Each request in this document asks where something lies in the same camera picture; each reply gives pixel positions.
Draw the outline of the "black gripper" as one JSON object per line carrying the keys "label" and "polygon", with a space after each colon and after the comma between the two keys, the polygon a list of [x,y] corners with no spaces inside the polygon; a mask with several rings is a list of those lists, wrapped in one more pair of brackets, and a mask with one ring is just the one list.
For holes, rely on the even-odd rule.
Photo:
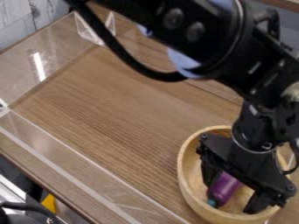
{"label": "black gripper", "polygon": [[233,137],[201,134],[196,153],[200,155],[202,183],[210,187],[225,172],[253,194],[242,209],[244,214],[258,214],[268,207],[282,207],[296,194],[296,186],[286,177],[294,170],[284,169],[277,160],[276,149],[256,152],[242,149]]}

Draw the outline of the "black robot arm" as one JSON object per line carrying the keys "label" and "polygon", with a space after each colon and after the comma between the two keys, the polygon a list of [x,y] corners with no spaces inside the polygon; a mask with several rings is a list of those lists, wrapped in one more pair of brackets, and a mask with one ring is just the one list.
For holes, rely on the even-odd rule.
{"label": "black robot arm", "polygon": [[276,149],[288,144],[299,166],[299,53],[280,39],[274,10],[253,12],[248,0],[94,0],[134,22],[168,48],[174,71],[141,64],[118,43],[82,0],[65,0],[116,56],[144,76],[162,82],[214,80],[242,98],[229,136],[200,134],[202,182],[222,188],[230,175],[253,194],[242,209],[257,214],[284,206],[296,194]]}

